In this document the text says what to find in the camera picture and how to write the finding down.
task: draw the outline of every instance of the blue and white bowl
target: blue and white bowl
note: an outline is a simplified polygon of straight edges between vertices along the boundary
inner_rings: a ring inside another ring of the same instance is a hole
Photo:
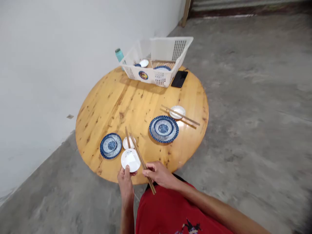
[[[122,145],[123,143],[118,134],[109,133],[101,141],[101,155],[106,159],[113,159],[120,153]]]
[[[154,118],[150,125],[150,135],[158,142],[170,143],[179,133],[179,127],[176,121],[170,116],[161,115]]]

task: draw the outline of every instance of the table top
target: table top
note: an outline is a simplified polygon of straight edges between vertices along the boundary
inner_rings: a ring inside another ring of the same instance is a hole
[[[171,108],[180,105],[186,116],[200,123],[178,120],[179,134],[171,143],[159,143],[149,133],[149,124],[159,115],[169,115],[161,105]],[[117,181],[121,155],[105,159],[100,143],[108,133],[117,133],[123,140],[125,126],[136,139],[145,163],[161,161],[171,172],[182,167],[200,145],[208,124],[209,110],[205,90],[199,79],[189,71],[182,88],[163,88],[131,80],[117,67],[92,88],[81,106],[76,121],[76,142],[84,162],[100,177]],[[132,177],[133,184],[147,183],[142,174]]]

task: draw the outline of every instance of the cartoon print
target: cartoon print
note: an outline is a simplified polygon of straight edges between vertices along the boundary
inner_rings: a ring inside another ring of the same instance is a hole
[[[183,224],[183,225],[182,225],[182,230],[181,230],[181,232],[177,231],[175,234],[182,234],[182,233],[183,233],[184,227],[187,227],[187,228],[188,228],[188,233],[189,233],[189,234],[198,233],[198,230],[202,231],[202,229],[199,227],[199,226],[200,226],[199,223],[197,223],[195,226],[193,226],[193,225],[190,223],[190,221],[189,221],[188,218],[186,218],[186,220],[188,221],[188,224]]]
[[[147,80],[149,77],[148,75],[144,72],[144,71],[139,71],[139,76],[143,79],[143,80]]]

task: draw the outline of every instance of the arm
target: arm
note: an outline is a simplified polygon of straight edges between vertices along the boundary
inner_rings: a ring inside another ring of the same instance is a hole
[[[266,229],[238,210],[178,180],[161,162],[149,162],[146,166],[150,170],[143,170],[144,176],[152,178],[160,186],[180,192],[202,212],[211,216],[232,232],[236,234],[270,234]]]
[[[130,168],[128,165],[126,166],[126,169],[121,167],[117,175],[122,201],[120,234],[134,234],[134,190],[131,180],[132,175],[130,174]]]

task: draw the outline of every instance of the person's right hand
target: person's right hand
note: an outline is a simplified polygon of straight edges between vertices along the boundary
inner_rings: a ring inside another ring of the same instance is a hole
[[[160,161],[146,163],[148,170],[143,170],[143,175],[150,177],[162,187],[174,189],[179,180],[165,168]]]

